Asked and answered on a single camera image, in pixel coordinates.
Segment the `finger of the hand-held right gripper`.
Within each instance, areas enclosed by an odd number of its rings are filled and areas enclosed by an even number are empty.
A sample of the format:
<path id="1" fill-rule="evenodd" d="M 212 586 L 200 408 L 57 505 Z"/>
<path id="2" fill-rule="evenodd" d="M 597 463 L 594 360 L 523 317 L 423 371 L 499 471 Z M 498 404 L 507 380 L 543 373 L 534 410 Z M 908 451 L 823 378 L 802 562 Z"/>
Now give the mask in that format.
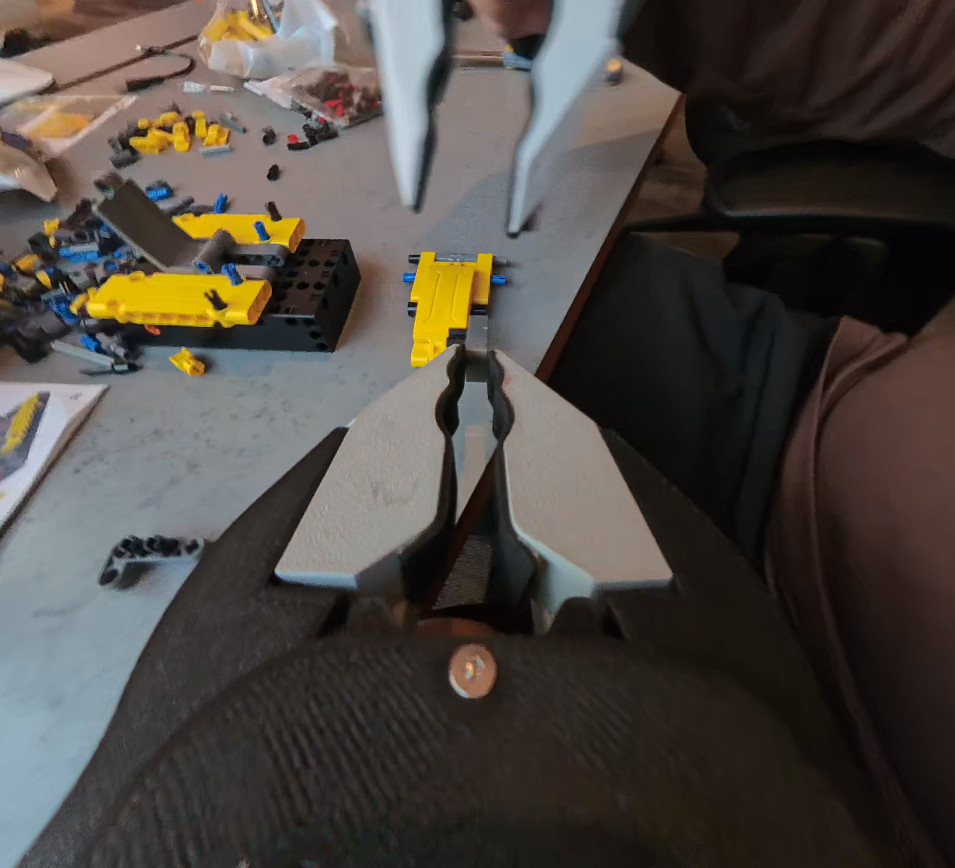
<path id="1" fill-rule="evenodd" d="M 390 162 L 402 205 L 417 213 L 435 151 L 435 110 L 450 72 L 457 0 L 371 1 Z"/>
<path id="2" fill-rule="evenodd" d="M 530 115 L 516 148 L 507 234 L 533 222 L 573 132 L 578 103 L 617 38 L 626 0 L 551 0 L 543 43 L 532 60 Z"/>

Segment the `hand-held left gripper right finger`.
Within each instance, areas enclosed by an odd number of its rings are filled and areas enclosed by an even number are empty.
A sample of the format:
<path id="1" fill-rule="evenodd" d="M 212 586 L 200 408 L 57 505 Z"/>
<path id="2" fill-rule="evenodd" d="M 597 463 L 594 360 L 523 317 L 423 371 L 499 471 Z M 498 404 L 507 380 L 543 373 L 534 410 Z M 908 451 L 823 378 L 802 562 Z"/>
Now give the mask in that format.
<path id="1" fill-rule="evenodd" d="M 552 623 L 570 599 L 670 588 L 672 569 L 598 425 L 502 352 L 487 364 L 506 599 Z"/>

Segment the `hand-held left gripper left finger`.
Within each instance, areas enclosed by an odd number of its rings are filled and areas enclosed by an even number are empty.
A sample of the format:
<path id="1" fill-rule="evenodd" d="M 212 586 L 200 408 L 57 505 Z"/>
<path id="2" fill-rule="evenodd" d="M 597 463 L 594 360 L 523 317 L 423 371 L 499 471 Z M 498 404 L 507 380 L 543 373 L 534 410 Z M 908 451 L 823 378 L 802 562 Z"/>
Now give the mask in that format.
<path id="1" fill-rule="evenodd" d="M 465 361 L 451 347 L 359 412 L 280 556 L 278 579 L 421 599 L 455 525 Z"/>

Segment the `small grey pin beam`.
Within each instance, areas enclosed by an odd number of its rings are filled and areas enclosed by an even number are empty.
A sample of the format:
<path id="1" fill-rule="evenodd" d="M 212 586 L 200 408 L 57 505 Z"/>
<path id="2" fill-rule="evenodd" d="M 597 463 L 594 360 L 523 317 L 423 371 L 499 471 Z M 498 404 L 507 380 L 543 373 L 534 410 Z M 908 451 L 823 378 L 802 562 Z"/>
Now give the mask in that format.
<path id="1" fill-rule="evenodd" d="M 492 357 L 492 350 L 486 345 L 459 345 L 455 369 L 459 383 L 474 384 L 487 389 L 491 381 Z"/>

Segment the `yellow brick panel piece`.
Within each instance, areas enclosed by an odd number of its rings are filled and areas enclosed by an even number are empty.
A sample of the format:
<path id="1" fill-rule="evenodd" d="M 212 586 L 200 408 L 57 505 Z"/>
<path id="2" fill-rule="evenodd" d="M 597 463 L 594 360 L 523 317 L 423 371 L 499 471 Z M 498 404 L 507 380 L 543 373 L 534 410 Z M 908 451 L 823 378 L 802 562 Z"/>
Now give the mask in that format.
<path id="1" fill-rule="evenodd" d="M 411 270 L 407 312 L 412 319 L 411 367 L 423 368 L 450 346 L 469 342 L 484 352 L 493 288 L 507 283 L 508 259 L 489 252 L 418 252 Z"/>

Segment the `yellow black brick vehicle model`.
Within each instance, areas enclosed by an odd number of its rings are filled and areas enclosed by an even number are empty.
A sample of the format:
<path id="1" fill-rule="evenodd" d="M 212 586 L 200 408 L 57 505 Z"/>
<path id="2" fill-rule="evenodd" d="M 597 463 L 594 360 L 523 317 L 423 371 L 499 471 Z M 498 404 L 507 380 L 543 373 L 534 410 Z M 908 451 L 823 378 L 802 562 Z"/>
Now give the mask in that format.
<path id="1" fill-rule="evenodd" d="M 337 349 L 362 282 L 350 241 L 313 238 L 304 218 L 274 202 L 264 214 L 170 210 L 118 173 L 95 187 L 92 216 L 130 260 L 115 259 L 85 290 L 77 304 L 85 320 L 162 348 Z"/>

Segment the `grey desk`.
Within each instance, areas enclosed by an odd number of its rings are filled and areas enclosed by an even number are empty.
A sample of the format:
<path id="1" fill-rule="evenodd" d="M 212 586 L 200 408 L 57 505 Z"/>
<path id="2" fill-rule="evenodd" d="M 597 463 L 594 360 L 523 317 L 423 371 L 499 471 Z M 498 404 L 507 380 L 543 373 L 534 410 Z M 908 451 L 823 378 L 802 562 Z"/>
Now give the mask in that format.
<path id="1" fill-rule="evenodd" d="M 217 538 L 326 434 L 410 373 L 412 323 L 401 276 L 412 252 L 492 251 L 508 260 L 491 340 L 528 371 L 559 355 L 561 326 L 616 231 L 672 119 L 678 95 L 645 71 L 579 105 L 563 172 L 535 228 L 504 234 L 509 169 L 527 118 L 527 78 L 457 73 L 438 111 L 425 206 L 401 204 L 385 123 L 309 151 L 262 145 L 296 116 L 247 92 L 190 106 L 247 128 L 221 157 L 166 154 L 128 174 L 166 180 L 197 203 L 227 193 L 238 212 L 272 200 L 312 238 L 352 243 L 361 282 L 334 352 L 228 350 L 192 378 L 157 349 L 111 379 L 2 538 L 2 866 L 15 866 L 100 742 L 137 658 L 190 573 L 161 566 L 126 590 L 100 588 L 108 550 L 128 535 Z"/>

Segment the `bag of red black parts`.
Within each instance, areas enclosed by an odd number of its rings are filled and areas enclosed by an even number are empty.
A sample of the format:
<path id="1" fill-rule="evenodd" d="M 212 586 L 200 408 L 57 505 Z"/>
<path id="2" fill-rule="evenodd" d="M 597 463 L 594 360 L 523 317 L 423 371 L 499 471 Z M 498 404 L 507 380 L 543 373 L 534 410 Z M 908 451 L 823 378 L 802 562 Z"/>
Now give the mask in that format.
<path id="1" fill-rule="evenodd" d="M 382 114 L 382 94 L 373 67 L 319 64 L 272 76 L 248 79 L 245 89 L 274 105 L 343 131 Z"/>

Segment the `clear plastic bag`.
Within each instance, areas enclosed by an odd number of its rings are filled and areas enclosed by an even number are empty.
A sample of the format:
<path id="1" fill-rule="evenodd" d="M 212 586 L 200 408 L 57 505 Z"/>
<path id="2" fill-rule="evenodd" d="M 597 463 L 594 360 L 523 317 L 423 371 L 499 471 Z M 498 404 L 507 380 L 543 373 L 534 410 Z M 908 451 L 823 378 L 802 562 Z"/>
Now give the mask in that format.
<path id="1" fill-rule="evenodd" d="M 265 80 L 335 58 L 341 0 L 216 0 L 197 39 L 209 71 Z"/>

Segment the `cluster of yellow bricks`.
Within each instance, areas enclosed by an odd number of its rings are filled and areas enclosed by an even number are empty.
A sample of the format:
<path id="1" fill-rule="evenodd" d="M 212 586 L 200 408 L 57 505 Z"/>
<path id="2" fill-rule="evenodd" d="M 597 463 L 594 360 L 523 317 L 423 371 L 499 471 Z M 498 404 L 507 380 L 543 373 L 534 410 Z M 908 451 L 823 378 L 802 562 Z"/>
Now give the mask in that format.
<path id="1" fill-rule="evenodd" d="M 155 118 L 140 118 L 110 138 L 109 162 L 114 168 L 126 168 L 142 158 L 167 152 L 186 155 L 196 151 L 207 158 L 228 154 L 233 135 L 243 133 L 228 116 L 217 119 L 200 110 L 181 113 L 171 108 Z"/>

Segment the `building instruction booklet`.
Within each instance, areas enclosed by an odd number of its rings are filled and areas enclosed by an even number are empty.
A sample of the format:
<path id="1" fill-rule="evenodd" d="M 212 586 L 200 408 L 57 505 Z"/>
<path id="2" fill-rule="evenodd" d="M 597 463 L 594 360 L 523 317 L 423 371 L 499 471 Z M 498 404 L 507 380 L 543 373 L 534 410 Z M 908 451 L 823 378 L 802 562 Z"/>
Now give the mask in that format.
<path id="1" fill-rule="evenodd" d="M 105 384 L 1 383 L 1 528 L 88 419 Z"/>

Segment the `pile of small bricks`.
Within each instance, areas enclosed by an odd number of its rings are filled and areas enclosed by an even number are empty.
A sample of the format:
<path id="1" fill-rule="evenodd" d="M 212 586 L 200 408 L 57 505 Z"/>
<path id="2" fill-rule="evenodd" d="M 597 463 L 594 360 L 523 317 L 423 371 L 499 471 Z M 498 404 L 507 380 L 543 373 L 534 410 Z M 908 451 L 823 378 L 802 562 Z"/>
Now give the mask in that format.
<path id="1" fill-rule="evenodd" d="M 107 359 L 109 372 L 136 370 L 140 350 L 161 330 L 94 319 L 82 305 L 92 289 L 137 270 L 152 266 L 83 198 L 68 217 L 46 220 L 26 250 L 2 258 L 2 347 L 36 364 L 54 352 L 55 342 L 71 339 L 95 365 Z"/>

